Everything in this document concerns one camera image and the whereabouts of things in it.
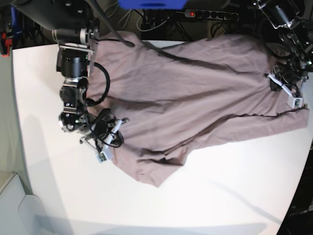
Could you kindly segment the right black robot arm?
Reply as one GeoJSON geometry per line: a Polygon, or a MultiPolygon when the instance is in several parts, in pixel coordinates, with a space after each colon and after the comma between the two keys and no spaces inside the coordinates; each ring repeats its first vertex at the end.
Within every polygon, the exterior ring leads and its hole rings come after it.
{"type": "Polygon", "coordinates": [[[61,128],[80,133],[80,143],[94,150],[99,161],[111,160],[111,149],[123,143],[119,129],[127,119],[117,119],[110,109],[96,116],[88,111],[104,101],[111,84],[107,70],[95,61],[100,22],[109,23],[102,8],[95,0],[11,0],[9,4],[50,30],[58,44],[56,70],[64,77],[60,89],[64,104],[59,115],[61,128]],[[94,68],[101,70],[106,81],[98,100],[87,97],[88,77],[94,68]]]}

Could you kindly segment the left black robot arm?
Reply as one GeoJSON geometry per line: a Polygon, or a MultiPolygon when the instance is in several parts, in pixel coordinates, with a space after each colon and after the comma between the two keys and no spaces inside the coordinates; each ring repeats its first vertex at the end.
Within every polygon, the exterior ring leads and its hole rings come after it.
{"type": "Polygon", "coordinates": [[[268,53],[277,64],[264,77],[270,80],[272,91],[284,90],[292,98],[300,98],[298,82],[305,82],[313,71],[313,41],[303,22],[298,18],[299,9],[292,0],[254,0],[253,5],[264,17],[260,20],[259,36],[268,53]],[[264,23],[277,32],[288,55],[278,55],[268,46],[262,36],[264,23]]]}

